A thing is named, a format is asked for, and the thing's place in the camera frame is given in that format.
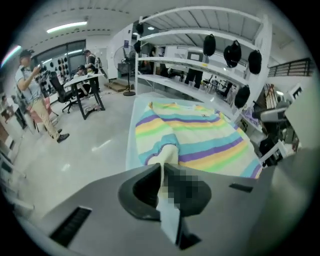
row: striped shirt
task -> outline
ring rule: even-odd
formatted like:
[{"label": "striped shirt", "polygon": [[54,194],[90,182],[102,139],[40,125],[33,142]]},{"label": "striped shirt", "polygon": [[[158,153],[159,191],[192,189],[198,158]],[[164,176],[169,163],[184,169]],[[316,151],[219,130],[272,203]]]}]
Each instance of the striped shirt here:
[{"label": "striped shirt", "polygon": [[171,163],[231,176],[262,170],[247,135],[214,109],[151,102],[135,126],[142,164]]}]

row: gray floor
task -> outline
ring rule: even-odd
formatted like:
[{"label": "gray floor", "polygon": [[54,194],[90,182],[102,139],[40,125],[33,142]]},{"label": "gray floor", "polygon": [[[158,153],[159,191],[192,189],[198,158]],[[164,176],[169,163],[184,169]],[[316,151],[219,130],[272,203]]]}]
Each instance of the gray floor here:
[{"label": "gray floor", "polygon": [[105,92],[100,94],[105,111],[93,112],[87,120],[78,106],[67,114],[61,112],[64,104],[52,105],[59,114],[57,129],[70,133],[60,144],[45,131],[26,131],[14,164],[27,174],[27,180],[18,180],[19,196],[35,205],[29,216],[34,224],[83,186],[125,170],[135,96]]}]

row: vent slot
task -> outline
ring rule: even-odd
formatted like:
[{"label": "vent slot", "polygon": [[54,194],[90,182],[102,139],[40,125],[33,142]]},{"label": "vent slot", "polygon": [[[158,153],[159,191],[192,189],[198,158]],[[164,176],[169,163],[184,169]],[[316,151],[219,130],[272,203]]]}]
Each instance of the vent slot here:
[{"label": "vent slot", "polygon": [[50,235],[50,238],[58,244],[68,247],[76,236],[81,226],[85,223],[91,209],[77,207],[66,220]]},{"label": "vent slot", "polygon": [[229,187],[247,193],[250,193],[254,189],[252,186],[241,185],[238,183],[232,183]]}]

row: black railing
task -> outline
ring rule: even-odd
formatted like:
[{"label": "black railing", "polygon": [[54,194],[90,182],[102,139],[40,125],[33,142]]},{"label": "black railing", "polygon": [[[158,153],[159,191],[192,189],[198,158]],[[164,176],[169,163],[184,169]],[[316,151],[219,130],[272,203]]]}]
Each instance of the black railing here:
[{"label": "black railing", "polygon": [[268,77],[310,77],[315,68],[316,65],[310,58],[303,58],[270,67]]}]

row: black chair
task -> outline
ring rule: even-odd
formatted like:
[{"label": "black chair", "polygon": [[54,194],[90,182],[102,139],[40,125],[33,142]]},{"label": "black chair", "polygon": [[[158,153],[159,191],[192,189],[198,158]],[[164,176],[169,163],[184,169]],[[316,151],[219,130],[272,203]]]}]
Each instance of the black chair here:
[{"label": "black chair", "polygon": [[64,110],[66,108],[68,108],[67,113],[70,113],[70,108],[72,105],[77,104],[77,100],[72,101],[74,99],[73,97],[73,92],[70,91],[65,91],[65,88],[63,85],[60,84],[59,79],[57,77],[57,73],[56,72],[51,72],[50,77],[49,77],[49,81],[52,84],[52,86],[54,87],[54,89],[56,90],[56,92],[58,93],[58,101],[61,103],[67,103],[69,102],[69,104],[67,106],[65,106],[62,109],[62,112],[64,112]]}]

